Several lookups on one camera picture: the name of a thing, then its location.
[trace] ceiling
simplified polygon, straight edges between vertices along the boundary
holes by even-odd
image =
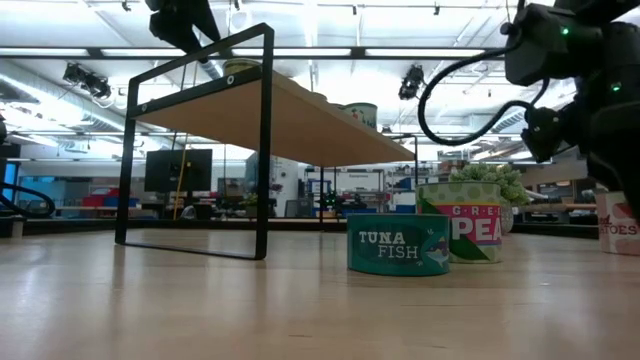
[[[553,1],[535,2],[550,4]],[[505,7],[507,2],[504,0],[359,0],[357,3],[357,6],[353,6],[353,1],[342,0],[244,0],[240,2],[241,11],[237,11],[229,1],[210,1],[223,37],[265,22],[275,29],[276,47],[395,48],[501,47],[505,37],[500,35],[499,27],[515,14],[517,1],[512,0],[509,9]],[[148,30],[151,12],[144,1],[131,0],[128,5],[131,8],[129,12],[122,8],[120,0],[2,0],[0,34],[3,35],[0,37],[0,48],[168,47]],[[631,22],[638,19],[636,12],[627,17]],[[260,41],[255,40],[241,46],[259,44]],[[92,131],[96,131],[96,124],[101,125],[101,131],[122,130],[118,124],[123,123],[126,110],[124,94],[128,80],[164,63],[153,60],[74,60],[84,68],[108,78],[113,89],[114,95],[110,99],[91,101],[86,93],[76,88],[70,89],[62,80],[70,61],[0,59],[0,75],[9,76],[3,74],[2,62],[8,63],[4,65],[4,69],[10,69],[6,72],[24,70],[29,74],[29,81],[24,81],[24,78],[20,81],[32,87],[23,90],[30,92],[30,89],[36,88],[53,95],[54,100],[67,101],[81,108],[84,115],[79,119],[84,119],[84,124],[78,119],[75,124],[67,124],[61,116],[54,119],[56,129],[93,126]],[[414,63],[408,60],[281,59],[275,61],[274,67],[300,85],[324,94],[329,102],[376,104],[380,127],[391,126],[397,132],[419,132],[417,100],[401,101],[398,98],[401,79]],[[450,62],[430,60],[417,63],[423,66],[425,76],[430,78]],[[185,87],[208,81],[202,71],[197,74],[195,69],[193,65],[186,68]],[[181,70],[175,70],[144,84],[140,91],[141,101],[177,91],[182,75]],[[454,73],[436,88],[427,106],[427,121],[438,132],[471,133],[484,125],[504,102],[514,98],[530,100],[538,90],[538,84],[530,88],[509,84],[500,61],[475,64]],[[548,107],[566,103],[571,99],[572,90],[570,82],[553,82],[542,102]],[[518,113],[505,115],[509,116],[515,117]],[[519,133],[525,125],[524,121],[513,122],[514,125],[502,132]],[[33,123],[31,121],[30,125],[20,126],[19,130],[48,129],[47,126]],[[488,140],[485,145],[503,146],[498,143],[492,145],[491,141],[495,141],[495,138],[485,140]],[[155,137],[153,141],[156,147],[170,143],[168,138],[162,137]],[[517,143],[517,139],[509,138],[508,141]]]

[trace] shelf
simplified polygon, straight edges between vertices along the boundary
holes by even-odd
[[[138,121],[252,150],[260,145],[261,68],[138,105]],[[315,166],[412,161],[413,153],[273,73],[271,154]]]
[[[520,206],[522,212],[565,212],[572,210],[596,210],[596,204],[535,204]]]

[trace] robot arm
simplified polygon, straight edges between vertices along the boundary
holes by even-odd
[[[524,7],[521,0],[514,22],[501,29],[509,36],[504,49],[449,66],[427,85],[418,107],[423,131],[436,143],[461,145],[486,133],[505,107],[522,106],[528,123],[522,139],[536,161],[549,160],[563,142],[578,146],[587,158],[589,174],[609,190],[624,191],[634,216],[640,219],[640,171],[634,165],[640,155],[635,146],[640,141],[640,29],[611,22],[639,4],[640,0],[558,0],[554,7]],[[560,111],[534,108],[535,100],[511,101],[481,131],[465,139],[448,140],[433,134],[424,109],[437,82],[463,66],[503,54],[506,77],[512,84],[529,86],[541,80],[574,78],[574,101]]]

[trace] leafy green plant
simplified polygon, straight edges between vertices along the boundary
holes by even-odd
[[[455,174],[450,181],[488,181],[500,186],[500,195],[512,205],[529,203],[529,197],[520,183],[520,171],[509,165],[496,166],[487,164],[467,165]]]
[[[256,206],[258,205],[258,194],[250,193],[247,198],[240,202],[240,205],[244,206]]]

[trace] green pea can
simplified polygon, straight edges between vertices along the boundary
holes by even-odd
[[[416,191],[418,214],[451,219],[451,262],[501,261],[500,186],[490,182],[425,184]]]
[[[376,275],[449,272],[449,217],[352,214],[347,218],[349,269]]]

